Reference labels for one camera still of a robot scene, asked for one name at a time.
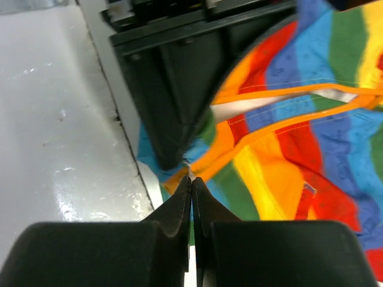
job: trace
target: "striped fabric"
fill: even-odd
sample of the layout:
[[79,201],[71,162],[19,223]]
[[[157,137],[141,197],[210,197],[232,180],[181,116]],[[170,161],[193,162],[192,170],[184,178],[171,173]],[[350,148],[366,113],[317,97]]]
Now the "striped fabric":
[[[184,158],[244,220],[332,219],[357,235],[383,281],[383,1],[345,12],[299,0],[225,79],[214,103],[304,92],[214,124]],[[359,94],[350,103],[308,91]],[[160,170],[144,128],[138,158],[172,194],[187,169]],[[168,198],[163,192],[164,200]]]

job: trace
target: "cloth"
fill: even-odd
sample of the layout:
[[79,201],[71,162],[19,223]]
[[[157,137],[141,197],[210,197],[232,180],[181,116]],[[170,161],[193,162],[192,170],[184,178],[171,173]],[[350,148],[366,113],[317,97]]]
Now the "cloth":
[[[347,224],[382,281],[380,11],[383,1],[337,12],[322,0],[298,0],[297,19],[284,20],[256,41],[213,104],[298,96],[218,124],[211,114],[184,158],[212,195],[243,220]],[[340,101],[313,92],[322,89],[352,96]],[[182,164],[160,170],[143,127],[138,159],[169,194],[187,174]]]

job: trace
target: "colorful cloth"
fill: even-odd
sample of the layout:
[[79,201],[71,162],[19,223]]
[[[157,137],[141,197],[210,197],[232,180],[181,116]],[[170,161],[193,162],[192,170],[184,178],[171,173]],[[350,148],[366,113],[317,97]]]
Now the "colorful cloth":
[[[184,158],[244,220],[332,219],[357,235],[383,280],[383,1],[344,12],[299,0],[298,20],[256,42],[214,103],[290,93],[206,128]],[[350,103],[310,91],[355,93]],[[138,158],[172,194],[187,169],[164,172],[142,128]]]

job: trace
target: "white surface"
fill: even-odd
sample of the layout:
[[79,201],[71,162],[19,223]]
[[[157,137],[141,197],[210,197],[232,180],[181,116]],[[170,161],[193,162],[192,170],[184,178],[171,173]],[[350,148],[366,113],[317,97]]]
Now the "white surface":
[[[80,0],[81,9],[84,13],[89,32],[95,43],[100,63],[104,69],[105,76],[110,84],[114,101],[116,102],[118,114],[123,123],[127,138],[137,155],[139,127],[141,121],[133,104],[130,92],[126,87],[120,66],[115,58],[108,37],[115,32],[101,20],[100,12],[107,8],[105,0]],[[148,194],[154,207],[162,203],[161,192],[157,177],[144,164],[138,163],[139,171],[144,180]]]
[[151,212],[79,7],[0,16],[0,266],[40,221]]

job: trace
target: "rainbow bag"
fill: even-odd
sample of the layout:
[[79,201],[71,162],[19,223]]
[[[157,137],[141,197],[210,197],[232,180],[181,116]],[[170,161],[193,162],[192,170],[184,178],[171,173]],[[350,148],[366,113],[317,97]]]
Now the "rainbow bag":
[[[276,101],[218,124],[211,115],[184,158],[244,220],[348,225],[383,281],[381,11],[383,1],[338,12],[299,0],[297,17],[254,43],[212,104]],[[158,176],[164,200],[188,173],[182,164],[160,170],[143,127],[138,159]]]

